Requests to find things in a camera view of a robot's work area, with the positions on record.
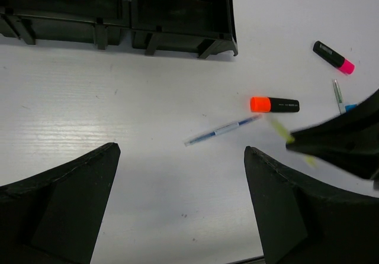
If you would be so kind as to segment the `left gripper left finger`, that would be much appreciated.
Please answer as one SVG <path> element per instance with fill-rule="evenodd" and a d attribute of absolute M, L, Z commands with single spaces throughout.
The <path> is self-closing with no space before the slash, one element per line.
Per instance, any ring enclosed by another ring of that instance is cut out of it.
<path fill-rule="evenodd" d="M 1 263 L 90 263 L 120 158 L 107 143 L 1 187 Z"/>

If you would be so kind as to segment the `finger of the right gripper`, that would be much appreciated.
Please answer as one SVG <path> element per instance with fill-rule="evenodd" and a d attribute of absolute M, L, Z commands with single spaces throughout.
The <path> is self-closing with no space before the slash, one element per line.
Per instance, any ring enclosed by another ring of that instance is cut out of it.
<path fill-rule="evenodd" d="M 287 150 L 318 157 L 362 179 L 378 179 L 378 92 L 344 114 L 291 135 Z"/>

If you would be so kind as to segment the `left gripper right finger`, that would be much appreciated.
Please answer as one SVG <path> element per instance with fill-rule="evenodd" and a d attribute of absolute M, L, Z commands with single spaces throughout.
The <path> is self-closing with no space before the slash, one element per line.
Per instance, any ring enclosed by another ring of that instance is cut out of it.
<path fill-rule="evenodd" d="M 247 147 L 266 263 L 377 263 L 378 199 L 318 181 Z"/>

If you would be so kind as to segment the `yellow thin pen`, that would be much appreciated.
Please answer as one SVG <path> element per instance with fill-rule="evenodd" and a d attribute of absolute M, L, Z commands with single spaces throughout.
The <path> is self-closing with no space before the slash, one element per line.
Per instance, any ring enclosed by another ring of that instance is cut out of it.
<path fill-rule="evenodd" d="M 293 143 L 295 141 L 295 138 L 293 135 L 284 127 L 283 124 L 281 124 L 275 117 L 271 115 L 266 116 L 267 121 L 270 123 L 272 128 L 277 132 L 279 136 L 281 136 L 286 143 Z M 303 160 L 313 169 L 316 168 L 316 160 L 309 156 L 304 155 Z"/>

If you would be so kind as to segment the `blue ballpoint pen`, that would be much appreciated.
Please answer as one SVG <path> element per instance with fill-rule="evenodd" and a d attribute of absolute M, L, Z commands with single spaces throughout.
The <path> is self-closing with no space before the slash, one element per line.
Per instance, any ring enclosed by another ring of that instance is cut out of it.
<path fill-rule="evenodd" d="M 254 115 L 239 121 L 234 121 L 232 123 L 223 125 L 221 127 L 215 128 L 213 130 L 210 130 L 208 132 L 202 133 L 196 137 L 190 138 L 189 140 L 184 142 L 184 145 L 187 146 L 192 146 L 193 144 L 211 139 L 215 136 L 219 136 L 228 132 L 231 132 L 235 129 L 238 129 L 239 127 L 242 127 L 244 125 L 250 124 L 256 120 L 259 120 L 262 116 L 260 114 Z"/>

